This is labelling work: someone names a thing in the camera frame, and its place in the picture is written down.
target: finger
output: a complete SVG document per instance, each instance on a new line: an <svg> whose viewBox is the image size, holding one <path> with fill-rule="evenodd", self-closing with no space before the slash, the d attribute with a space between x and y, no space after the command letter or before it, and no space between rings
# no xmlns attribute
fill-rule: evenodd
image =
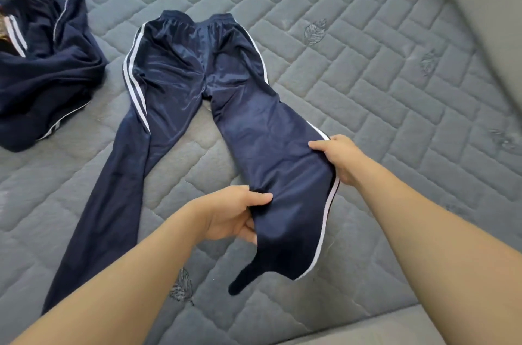
<svg viewBox="0 0 522 345"><path fill-rule="evenodd" d="M255 228L254 219L250 217L248 220L246 220L245 225L251 230L253 230Z"/></svg>
<svg viewBox="0 0 522 345"><path fill-rule="evenodd" d="M272 194L270 192L260 193L249 191L246 193L245 203L247 206L261 206L266 205L272 200Z"/></svg>
<svg viewBox="0 0 522 345"><path fill-rule="evenodd" d="M244 226L239 230L238 238L244 239L247 242L257 245L257 235L250 228Z"/></svg>
<svg viewBox="0 0 522 345"><path fill-rule="evenodd" d="M312 150L319 150L319 151L325 151L328 147L328 142L330 140L317 140L317 141L309 141L308 147L310 147Z"/></svg>

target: shiny fabric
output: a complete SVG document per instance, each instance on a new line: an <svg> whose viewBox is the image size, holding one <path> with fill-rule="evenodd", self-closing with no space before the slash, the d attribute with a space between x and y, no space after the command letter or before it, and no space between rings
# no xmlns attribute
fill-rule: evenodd
<svg viewBox="0 0 522 345"><path fill-rule="evenodd" d="M238 294L276 271L302 276L317 260L337 189L335 169L310 140L325 137L279 100L248 33L230 14L194 23L164 11L143 25L125 58L131 108L45 301L43 312L136 244L144 177L186 131L202 99L251 190L273 201L251 209L254 260L231 284Z"/></svg>
<svg viewBox="0 0 522 345"><path fill-rule="evenodd" d="M107 60L85 0L10 0L0 16L10 38L0 48L0 146L17 152L88 104Z"/></svg>

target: quilted mattress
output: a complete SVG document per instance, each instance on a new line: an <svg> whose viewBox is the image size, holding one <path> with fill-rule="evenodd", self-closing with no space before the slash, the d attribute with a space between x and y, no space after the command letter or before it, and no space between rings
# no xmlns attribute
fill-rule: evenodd
<svg viewBox="0 0 522 345"><path fill-rule="evenodd" d="M282 101L522 251L521 122L451 0L86 1L111 62L103 87L49 139L18 154L0 150L1 344L40 313L129 108L123 57L137 27L166 8L195 20L231 12ZM186 201L241 182L203 105L146 179L140 239ZM254 254L239 240L198 245L147 344L268 345L417 302L368 207L346 186L308 276L268 273L229 296Z"/></svg>

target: white side stripe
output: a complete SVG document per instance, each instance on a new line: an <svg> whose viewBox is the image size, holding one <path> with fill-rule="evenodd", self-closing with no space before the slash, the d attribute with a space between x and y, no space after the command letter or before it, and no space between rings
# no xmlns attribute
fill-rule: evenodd
<svg viewBox="0 0 522 345"><path fill-rule="evenodd" d="M23 49L20 46L20 44L18 44L18 38L15 35L15 31L13 30L13 26L11 25L10 18L8 16L5 16L4 17L4 21L5 21L5 25L7 27L7 33L9 34L9 38L10 38L11 42L13 43L13 46L15 47L16 51L18 52L18 54L21 57L25 58L26 54L23 51Z"/></svg>
<svg viewBox="0 0 522 345"><path fill-rule="evenodd" d="M56 20L56 23L54 24L53 42L56 42L56 28L58 27L58 23L60 23L60 20L62 19L62 16L65 14L65 11L67 11L67 4L68 3L69 3L69 0L65 0L64 9L63 9L62 13L60 14L60 16L58 17L58 19Z"/></svg>
<svg viewBox="0 0 522 345"><path fill-rule="evenodd" d="M143 36L143 30L145 29L146 24L147 23L145 23L143 26L141 26L141 28L138 31L136 31L136 36L138 36L138 38L136 38L136 36L134 36L134 44L130 48L130 51L129 51L129 53L127 53L127 56L125 57L125 59L123 60L123 78L125 78L125 83L127 84L127 89L129 90L130 98L132 99L132 101L134 103L134 107L136 108L136 111L138 112L138 115L140 116L141 121L143 121L143 123L147 127L147 130L150 133L149 123L147 122L147 118L145 117L145 115L143 114L143 111L141 110L141 106L138 102L138 98L136 97L136 93L134 92L134 87L131 83L131 77L129 76L129 72L132 73L132 67L130 66L130 63L127 67L127 60L128 60L129 55L131 54L131 52L133 52L133 54L131 54L131 56L134 56L134 58L136 57L134 50L136 52L138 50L138 47L139 47L138 40L141 40L141 37ZM138 90L141 92L139 85L137 83L136 83L136 85L137 85Z"/></svg>
<svg viewBox="0 0 522 345"><path fill-rule="evenodd" d="M265 61L263 60L263 57L261 56L261 52L260 52L259 49L257 48L257 45L256 45L254 39L252 38L252 36L250 35L250 33L249 33L248 31L246 31L246 29L245 29L242 25L240 25L239 23L238 23L238 26L241 27L241 28L245 31L245 33L248 35L248 37L250 38L250 41L251 41L252 45L254 46L254 48L255 48L255 50L256 50L256 52L257 52L257 54L258 54L259 57L261 58L261 64L263 65L263 77L264 77L264 79L265 79L265 82L268 84L268 76L267 76L267 74L266 74Z"/></svg>
<svg viewBox="0 0 522 345"><path fill-rule="evenodd" d="M47 133L46 133L45 135L43 135L43 136L40 137L40 138L37 138L36 141L38 141L38 140L42 140L43 138L46 138L46 137L48 137L49 135L51 135L51 133L53 133L53 131L55 131L56 129L58 129L58 128L60 127L60 121L62 121L63 118L65 118L65 117L71 115L73 112L76 112L76 111L82 109L83 107L85 107L85 106L88 105L89 103L90 103L90 101L88 101L87 103L85 103L83 106L78 107L78 108L74 109L74 110L71 111L71 112L68 112L68 113L67 113L66 115L64 115L62 118L60 118L59 120L57 120L57 121L56 121L56 122L55 122L55 123L54 123L54 124L49 128L49 130L47 131Z"/></svg>
<svg viewBox="0 0 522 345"><path fill-rule="evenodd" d="M319 135L321 135L321 137L324 140L330 139L327 135L325 135L321 130L317 129L314 125L310 124L310 126L312 128L314 128L317 131L317 133L319 133ZM326 199L326 205L325 205L325 209L323 211L323 226L321 228L321 235L319 236L319 243L317 244L317 249L315 250L314 259L312 260L312 263L310 264L309 268L297 279L301 279L303 276L305 276L307 273L309 273L314 268L315 264L317 263L317 260L319 259L319 254L321 254L321 247L323 246L323 241L325 238L326 220L328 219L328 212L330 211L330 205L331 205L332 201L334 200L335 193L337 192L337 189L339 188L339 183L340 183L340 179L336 175L334 185L332 186L330 193L328 194L328 198Z"/></svg>
<svg viewBox="0 0 522 345"><path fill-rule="evenodd" d="M16 18L14 16L12 16L12 15L9 15L9 18L11 19L11 22L13 23L16 35L18 36L18 39L20 40L20 43L22 44L23 48L27 50L26 39L23 38L23 34L20 31L20 28L18 27L18 22L16 21Z"/></svg>
<svg viewBox="0 0 522 345"><path fill-rule="evenodd" d="M134 74L132 72L132 68L134 67L134 60L136 59L136 54L138 53L139 43L141 41L141 38L143 38L143 34L145 33L145 25L146 24L147 23L145 23L143 26L141 26L141 31L140 31L140 33L138 35L138 38L136 39L136 42L135 42L135 45L134 45L134 51L130 55L130 60L129 60L129 75L130 75L130 78L132 79L132 81L134 82L134 86L136 87L136 91L138 91L138 95L139 95L139 98L141 99L141 103L143 105L143 110L145 111L145 114L147 114L147 106L145 105L145 97L143 96L143 93L141 92L141 88L139 87L138 82L134 78Z"/></svg>

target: gray mattress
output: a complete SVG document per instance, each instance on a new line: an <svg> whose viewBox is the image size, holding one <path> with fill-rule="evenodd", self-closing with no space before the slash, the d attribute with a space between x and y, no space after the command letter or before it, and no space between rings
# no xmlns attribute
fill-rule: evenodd
<svg viewBox="0 0 522 345"><path fill-rule="evenodd" d="M103 87L48 140L18 154L0 150L0 343L39 315L129 108L123 56L137 27L166 8L195 20L231 12L257 42L283 102L327 134L353 137L422 194L522 250L520 121L451 0L87 3L111 61ZM140 239L191 198L240 182L201 107L147 177ZM368 207L346 186L308 276L291 282L268 273L230 297L228 284L254 254L242 241L200 244L147 343L268 345L417 302Z"/></svg>

